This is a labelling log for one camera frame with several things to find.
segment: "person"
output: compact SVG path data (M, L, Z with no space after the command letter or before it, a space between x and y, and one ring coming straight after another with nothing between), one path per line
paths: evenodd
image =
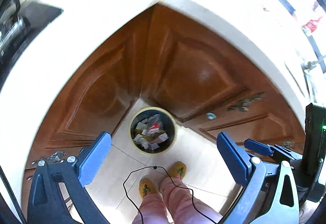
M177 186L187 188L182 182L186 170L187 168L184 163L176 162L168 171L168 174ZM154 184L149 179L142 179L139 183L139 193L142 197L139 210L143 215L144 224L170 224L167 220L166 208L171 213L175 224L213 223L194 209L190 190L176 187L169 176L166 176L163 180L159 190L163 198L158 194ZM222 218L219 213L195 197L194 204L200 212L216 223ZM142 224L139 213L132 224Z

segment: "yellow slipper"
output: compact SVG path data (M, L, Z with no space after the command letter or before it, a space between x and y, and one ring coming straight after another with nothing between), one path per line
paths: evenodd
M139 182L139 194L141 195L141 198L145 197L146 195L157 194L156 188L151 180L142 179Z
M168 171L172 178L183 179L187 171L187 166L183 162L176 162Z

